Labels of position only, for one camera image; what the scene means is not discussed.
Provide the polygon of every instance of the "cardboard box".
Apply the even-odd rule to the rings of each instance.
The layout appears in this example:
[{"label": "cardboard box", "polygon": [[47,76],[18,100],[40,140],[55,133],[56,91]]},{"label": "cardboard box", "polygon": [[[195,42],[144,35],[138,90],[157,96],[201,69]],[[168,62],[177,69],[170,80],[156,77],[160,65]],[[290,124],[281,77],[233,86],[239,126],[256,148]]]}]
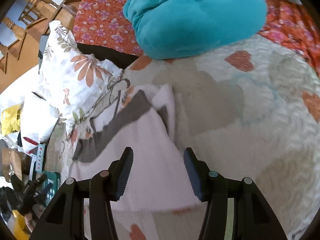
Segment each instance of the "cardboard box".
[{"label": "cardboard box", "polygon": [[10,182],[10,165],[14,171],[14,174],[22,181],[21,172],[21,157],[23,153],[16,152],[12,149],[2,149],[2,168],[4,173],[4,178],[7,182]]}]

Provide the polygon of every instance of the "red floral fabric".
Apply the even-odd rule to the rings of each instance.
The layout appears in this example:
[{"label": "red floral fabric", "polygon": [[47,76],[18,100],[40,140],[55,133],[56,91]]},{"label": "red floral fabric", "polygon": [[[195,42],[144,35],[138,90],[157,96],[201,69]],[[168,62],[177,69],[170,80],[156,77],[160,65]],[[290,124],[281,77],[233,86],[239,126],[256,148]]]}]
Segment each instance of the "red floral fabric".
[{"label": "red floral fabric", "polygon": [[303,5],[266,0],[267,22],[259,34],[301,55],[320,75],[320,34]]},{"label": "red floral fabric", "polygon": [[73,33],[76,41],[141,56],[131,23],[122,7],[127,0],[82,0]]}]

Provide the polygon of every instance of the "teal fabric bundle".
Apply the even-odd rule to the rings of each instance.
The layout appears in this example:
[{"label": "teal fabric bundle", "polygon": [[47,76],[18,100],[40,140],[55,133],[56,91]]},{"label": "teal fabric bundle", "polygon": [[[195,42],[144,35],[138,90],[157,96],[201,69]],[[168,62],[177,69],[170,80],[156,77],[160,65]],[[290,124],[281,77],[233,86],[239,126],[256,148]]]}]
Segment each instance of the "teal fabric bundle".
[{"label": "teal fabric bundle", "polygon": [[124,16],[153,59],[189,57],[249,38],[265,23],[265,0],[127,0]]}]

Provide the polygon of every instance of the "round joint pin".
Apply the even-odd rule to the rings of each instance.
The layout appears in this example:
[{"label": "round joint pin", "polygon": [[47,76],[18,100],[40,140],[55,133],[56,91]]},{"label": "round joint pin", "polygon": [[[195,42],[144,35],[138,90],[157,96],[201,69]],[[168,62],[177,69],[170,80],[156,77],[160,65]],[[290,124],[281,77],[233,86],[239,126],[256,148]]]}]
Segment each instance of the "round joint pin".
[{"label": "round joint pin", "polygon": [[73,178],[69,178],[66,180],[66,184],[70,185],[74,182],[75,180]]},{"label": "round joint pin", "polygon": [[252,179],[250,179],[250,178],[244,178],[244,182],[245,182],[246,184],[251,184],[251,183],[252,183]]},{"label": "round joint pin", "polygon": [[107,176],[109,176],[109,171],[101,171],[101,172],[100,172],[100,176],[101,176],[101,177],[107,177]]},{"label": "round joint pin", "polygon": [[216,171],[210,171],[210,172],[209,172],[209,176],[210,176],[211,178],[216,178],[216,177],[218,177],[218,173],[217,173]]}]

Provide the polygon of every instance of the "white floral pillow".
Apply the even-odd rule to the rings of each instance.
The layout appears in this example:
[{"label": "white floral pillow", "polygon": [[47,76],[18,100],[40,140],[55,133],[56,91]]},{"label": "white floral pillow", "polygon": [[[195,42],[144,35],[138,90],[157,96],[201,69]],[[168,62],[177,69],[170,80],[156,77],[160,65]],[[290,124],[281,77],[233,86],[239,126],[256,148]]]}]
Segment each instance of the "white floral pillow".
[{"label": "white floral pillow", "polygon": [[83,55],[70,30],[52,21],[39,75],[39,94],[59,110],[70,133],[75,123],[88,116],[112,79],[122,70],[109,60]]}]

